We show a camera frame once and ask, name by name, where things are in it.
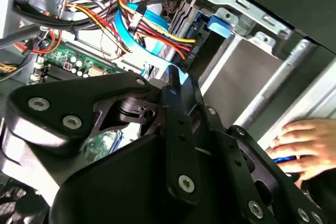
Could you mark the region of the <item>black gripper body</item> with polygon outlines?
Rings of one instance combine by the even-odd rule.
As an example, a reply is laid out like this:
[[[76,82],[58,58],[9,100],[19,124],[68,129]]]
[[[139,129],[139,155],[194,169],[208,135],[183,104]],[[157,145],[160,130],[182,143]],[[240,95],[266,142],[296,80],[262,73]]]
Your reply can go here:
[[[76,172],[58,191],[50,223],[244,223],[209,133],[193,140],[201,199],[183,206],[165,195],[165,148],[146,137]]]

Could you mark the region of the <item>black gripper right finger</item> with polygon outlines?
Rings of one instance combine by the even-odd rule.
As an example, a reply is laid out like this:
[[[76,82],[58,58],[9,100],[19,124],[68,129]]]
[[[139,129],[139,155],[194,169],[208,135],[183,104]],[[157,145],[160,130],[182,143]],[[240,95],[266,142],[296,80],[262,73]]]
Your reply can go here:
[[[224,223],[328,223],[329,219],[241,127],[223,127],[218,113],[203,102],[197,81],[188,77],[182,99],[192,119],[201,160],[202,189],[217,196],[210,203]]]

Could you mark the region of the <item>person's left hand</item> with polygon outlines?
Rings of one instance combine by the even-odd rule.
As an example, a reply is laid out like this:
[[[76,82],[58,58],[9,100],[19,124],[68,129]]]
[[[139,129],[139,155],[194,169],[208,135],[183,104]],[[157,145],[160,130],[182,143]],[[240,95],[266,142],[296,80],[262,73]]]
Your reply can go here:
[[[297,185],[335,168],[335,120],[308,119],[285,125],[269,144],[272,159],[298,156],[278,164],[284,173],[298,173]]]

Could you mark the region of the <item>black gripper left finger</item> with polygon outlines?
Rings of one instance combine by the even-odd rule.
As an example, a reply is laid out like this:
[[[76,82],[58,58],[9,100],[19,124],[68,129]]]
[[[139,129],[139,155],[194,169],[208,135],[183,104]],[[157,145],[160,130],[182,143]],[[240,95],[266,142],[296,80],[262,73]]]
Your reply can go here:
[[[157,88],[134,72],[23,86],[8,97],[4,116],[4,172],[36,188],[47,204],[64,181],[84,167],[85,143],[130,123],[165,148],[165,190],[192,202],[199,175],[190,120],[181,94],[182,73],[166,70]]]

